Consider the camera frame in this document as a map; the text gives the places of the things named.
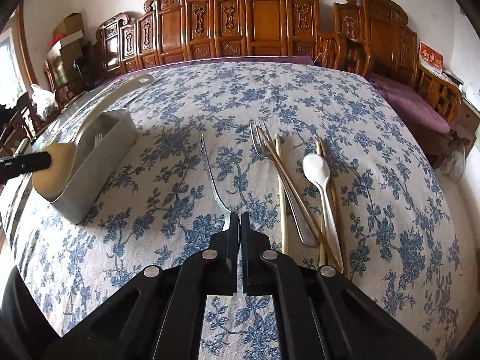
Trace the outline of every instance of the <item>fork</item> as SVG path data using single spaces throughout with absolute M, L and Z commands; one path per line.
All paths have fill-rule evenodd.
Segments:
M 213 180 L 212 170 L 210 169 L 210 164 L 208 163 L 208 156 L 203 133 L 198 136 L 198 151 L 200 152 L 200 156 L 203 160 L 203 166 L 207 171 L 208 181 L 210 182 L 210 187 L 212 188 L 213 197 L 225 216 L 225 223 L 223 224 L 222 230 L 228 230 L 230 228 L 230 217 L 233 211 L 227 208 L 227 206 L 224 204 L 218 194 L 217 186 L 215 185 L 215 181 Z
M 267 134 L 268 140 L 273 144 L 272 137 L 267 129 L 267 126 L 265 125 L 265 122 L 263 122 L 263 128 L 265 129 L 265 132 Z M 262 138 L 260 137 L 260 134 L 258 132 L 258 126 L 256 123 L 250 123 L 250 133 L 251 133 L 251 140 L 253 142 L 253 147 L 255 147 L 255 151 L 257 154 L 262 157 L 266 158 L 267 160 L 271 161 L 274 165 L 275 168 L 277 168 L 277 165 L 275 164 L 275 161 L 272 159 L 272 154 L 270 151 L 267 149 L 265 146 Z M 277 169 L 278 176 L 282 180 L 283 188 L 285 190 L 285 194 L 287 199 L 289 200 L 290 207 L 292 209 L 292 214 L 293 214 L 293 219 L 295 221 L 295 225 L 297 226 L 298 230 L 298 235 L 300 236 L 300 240 L 307 246 L 316 246 L 319 243 L 319 240 L 315 233 L 312 231 L 310 228 L 307 220 L 305 219 L 303 215 L 303 211 L 300 208 L 297 200 L 295 199 L 295 195 L 293 194 L 293 191 L 290 188 L 290 185 L 287 183 L 287 180 L 285 180 L 285 177 L 281 171 Z
M 95 143 L 94 143 L 94 147 L 97 147 L 100 142 L 102 141 L 103 139 L 103 135 L 102 134 L 95 134 Z

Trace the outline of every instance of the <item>blue and white fabric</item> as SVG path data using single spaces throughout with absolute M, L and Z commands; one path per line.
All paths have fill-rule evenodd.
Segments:
M 284 138 L 284 161 L 317 215 L 319 193 L 304 178 L 301 161 L 325 139 L 341 200 L 347 277 L 438 358 L 455 347 L 478 310 L 474 245 L 453 227 L 422 150 L 367 81 L 280 63 L 203 64 L 152 74 L 155 83 L 110 108 L 128 107 L 139 137 L 83 223 L 60 217 L 29 176 L 11 180 L 0 196 L 15 262 L 59 334 L 143 267 L 177 266 L 222 229 L 198 154 L 200 133 L 224 202 L 248 211 L 253 228 L 281 249 L 277 173 L 256 154 L 249 131 L 249 121 L 264 120 Z M 63 126 L 57 142 L 75 134 L 95 101 Z M 295 231 L 289 228 L 291 239 L 298 238 Z M 297 241 L 292 258 L 315 268 L 318 248 Z M 200 358 L 279 359 L 271 299 L 209 297 Z

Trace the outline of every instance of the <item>black handle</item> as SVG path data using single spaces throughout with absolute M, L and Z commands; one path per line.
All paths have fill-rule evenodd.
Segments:
M 0 183 L 20 176 L 23 173 L 30 173 L 50 167 L 52 157 L 46 151 L 19 155 L 0 160 Z

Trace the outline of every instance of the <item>utensil holder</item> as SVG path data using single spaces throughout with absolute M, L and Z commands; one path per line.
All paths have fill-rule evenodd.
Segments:
M 103 138 L 95 146 L 95 135 Z M 102 112 L 87 128 L 77 145 L 73 177 L 51 205 L 77 224 L 88 214 L 110 175 L 134 144 L 138 130 L 126 108 Z

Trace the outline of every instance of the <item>purple sheet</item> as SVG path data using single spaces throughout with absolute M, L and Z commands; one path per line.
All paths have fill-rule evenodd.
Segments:
M 411 87 L 378 74 L 371 75 L 370 83 L 407 126 L 416 124 L 441 134 L 450 132 L 448 123 Z

